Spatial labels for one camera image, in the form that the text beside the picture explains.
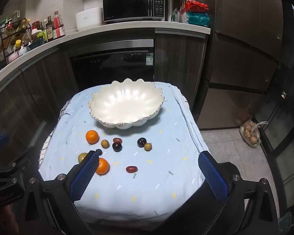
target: yellow cap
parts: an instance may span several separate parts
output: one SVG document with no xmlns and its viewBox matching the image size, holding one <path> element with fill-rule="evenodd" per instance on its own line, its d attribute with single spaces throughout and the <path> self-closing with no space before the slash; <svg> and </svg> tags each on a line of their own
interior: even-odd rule
<svg viewBox="0 0 294 235">
<path fill-rule="evenodd" d="M 15 47 L 18 48 L 21 45 L 21 40 L 16 40 Z"/>
</svg>

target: orange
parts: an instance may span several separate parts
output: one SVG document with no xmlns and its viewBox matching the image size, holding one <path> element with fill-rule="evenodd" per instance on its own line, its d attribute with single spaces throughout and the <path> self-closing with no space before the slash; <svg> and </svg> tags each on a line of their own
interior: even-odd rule
<svg viewBox="0 0 294 235">
<path fill-rule="evenodd" d="M 99 140 L 98 132 L 90 130 L 86 133 L 86 140 L 89 144 L 95 144 Z"/>
<path fill-rule="evenodd" d="M 96 173 L 98 175 L 104 175 L 108 172 L 109 170 L 109 167 L 110 167 L 110 164 L 108 163 L 108 161 L 104 158 L 99 158 L 99 166 L 96 170 Z"/>
</svg>

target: bowl rim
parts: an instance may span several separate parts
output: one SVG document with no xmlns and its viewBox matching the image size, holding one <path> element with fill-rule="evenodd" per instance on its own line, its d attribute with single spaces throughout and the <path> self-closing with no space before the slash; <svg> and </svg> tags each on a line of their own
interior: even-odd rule
<svg viewBox="0 0 294 235">
<path fill-rule="evenodd" d="M 133 83 L 137 82 L 138 80 L 142 80 L 145 84 L 147 84 L 143 79 L 138 79 L 138 80 L 136 80 L 136 81 L 132 81 L 131 79 L 127 78 L 127 79 L 125 79 L 124 81 L 126 81 L 126 80 L 130 80 L 130 81 L 133 82 Z M 154 85 L 154 89 L 157 89 L 156 86 L 155 86 L 155 84 L 154 84 L 154 82 L 150 82 L 150 83 L 152 83 L 152 84 Z M 89 112 L 89 113 L 90 113 L 90 115 L 91 115 L 93 118 L 95 118 L 97 121 L 99 121 L 99 122 L 101 122 L 101 123 L 104 123 L 104 124 L 107 124 L 107 125 L 115 125 L 115 126 L 117 126 L 117 125 L 130 125 L 130 124 L 137 123 L 137 122 L 139 122 L 139 121 L 141 121 L 141 120 L 143 120 L 143 119 L 145 119 L 145 118 L 149 118 L 149 117 L 151 117 L 152 115 L 154 115 L 156 112 L 158 112 L 158 111 L 160 110 L 161 105 L 163 104 L 163 102 L 164 102 L 164 100 L 165 100 L 165 97 L 162 96 L 162 88 L 161 88 L 161 87 L 159 87 L 159 88 L 161 89 L 160 96 L 162 97 L 162 102 L 159 104 L 159 107 L 157 108 L 157 110 L 156 110 L 154 113 L 148 115 L 147 117 L 140 118 L 140 119 L 137 120 L 137 121 L 130 122 L 130 123 L 117 123 L 117 124 L 113 124 L 113 123 L 108 123 L 108 122 L 102 121 L 102 120 L 100 120 L 99 118 L 93 116 L 93 115 L 92 115 L 93 110 L 92 110 L 92 108 L 90 107 L 89 103 L 90 103 L 90 102 L 93 102 L 93 100 L 94 100 L 94 94 L 95 94 L 95 93 L 92 93 L 92 100 L 88 102 L 88 107 L 89 107 L 89 109 L 90 109 L 90 112 Z"/>
</svg>

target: tile floor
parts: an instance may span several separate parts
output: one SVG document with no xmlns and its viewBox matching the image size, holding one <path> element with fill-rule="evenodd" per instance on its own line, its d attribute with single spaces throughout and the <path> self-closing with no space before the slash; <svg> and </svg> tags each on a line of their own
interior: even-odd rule
<svg viewBox="0 0 294 235">
<path fill-rule="evenodd" d="M 250 147 L 242 139 L 238 129 L 201 131 L 200 133 L 211 155 L 218 163 L 231 162 L 235 164 L 244 180 L 268 179 L 279 217 L 276 186 L 262 148 L 260 146 L 258 148 Z"/>
</svg>

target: teal plastic bag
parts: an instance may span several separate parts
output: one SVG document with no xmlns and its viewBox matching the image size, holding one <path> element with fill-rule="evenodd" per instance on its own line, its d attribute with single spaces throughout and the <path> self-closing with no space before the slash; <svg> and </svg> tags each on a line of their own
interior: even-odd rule
<svg viewBox="0 0 294 235">
<path fill-rule="evenodd" d="M 207 13 L 188 11 L 185 14 L 185 19 L 189 24 L 204 27 L 208 27 L 210 25 L 210 18 Z"/>
</svg>

